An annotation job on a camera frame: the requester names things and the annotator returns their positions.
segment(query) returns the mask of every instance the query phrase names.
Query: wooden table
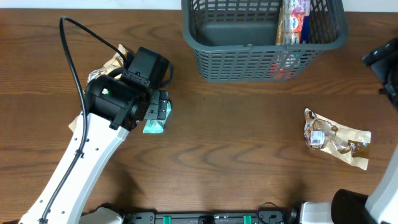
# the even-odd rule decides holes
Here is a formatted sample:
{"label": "wooden table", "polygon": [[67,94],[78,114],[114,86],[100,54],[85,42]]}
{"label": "wooden table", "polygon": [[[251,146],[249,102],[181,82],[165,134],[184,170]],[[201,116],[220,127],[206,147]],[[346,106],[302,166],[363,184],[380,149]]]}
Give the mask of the wooden table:
{"label": "wooden table", "polygon": [[[72,16],[112,44],[144,46],[175,65],[165,133],[142,123],[114,153],[86,204],[136,212],[254,210],[266,201],[331,200],[338,189],[371,194],[398,143],[398,113],[361,57],[398,36],[398,14],[347,13],[347,44],[283,83],[209,84],[182,38],[180,11],[0,11],[0,222],[21,217],[61,159],[79,113],[58,20]],[[114,52],[76,27],[67,39],[84,82]],[[304,109],[372,132],[368,170],[303,140]]]}

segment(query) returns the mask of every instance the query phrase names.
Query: barcode label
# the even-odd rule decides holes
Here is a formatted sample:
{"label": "barcode label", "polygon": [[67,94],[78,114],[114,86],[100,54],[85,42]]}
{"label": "barcode label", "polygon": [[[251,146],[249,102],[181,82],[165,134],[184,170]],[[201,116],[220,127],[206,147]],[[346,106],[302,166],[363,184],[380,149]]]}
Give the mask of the barcode label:
{"label": "barcode label", "polygon": [[319,146],[325,142],[325,133],[323,131],[312,131],[311,132],[311,145]]}

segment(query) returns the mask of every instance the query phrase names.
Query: snack bag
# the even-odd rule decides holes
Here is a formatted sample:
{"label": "snack bag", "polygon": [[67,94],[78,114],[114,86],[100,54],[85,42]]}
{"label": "snack bag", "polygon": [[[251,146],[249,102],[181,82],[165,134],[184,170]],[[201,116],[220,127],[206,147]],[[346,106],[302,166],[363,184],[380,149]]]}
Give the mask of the snack bag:
{"label": "snack bag", "polygon": [[351,166],[368,168],[370,131],[343,126],[309,109],[305,109],[304,115],[304,137],[308,147],[327,152]]}

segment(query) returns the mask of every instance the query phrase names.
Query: teal wrapper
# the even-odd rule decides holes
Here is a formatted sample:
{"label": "teal wrapper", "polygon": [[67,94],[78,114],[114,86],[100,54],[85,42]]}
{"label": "teal wrapper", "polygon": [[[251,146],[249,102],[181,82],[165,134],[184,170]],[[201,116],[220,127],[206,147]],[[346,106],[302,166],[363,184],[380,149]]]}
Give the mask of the teal wrapper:
{"label": "teal wrapper", "polygon": [[164,124],[169,117],[170,112],[172,111],[172,105],[170,102],[167,102],[166,108],[166,119],[164,120],[147,120],[145,124],[144,130],[142,131],[144,134],[160,134],[164,131]]}

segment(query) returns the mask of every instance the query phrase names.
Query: blue package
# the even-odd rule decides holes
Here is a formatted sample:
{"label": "blue package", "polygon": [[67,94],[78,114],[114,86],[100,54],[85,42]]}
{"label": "blue package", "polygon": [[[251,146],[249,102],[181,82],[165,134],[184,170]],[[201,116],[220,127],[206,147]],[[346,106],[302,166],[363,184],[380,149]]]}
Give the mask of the blue package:
{"label": "blue package", "polygon": [[303,29],[301,30],[301,44],[307,44],[310,40],[310,0],[305,1],[305,17],[303,21]]}

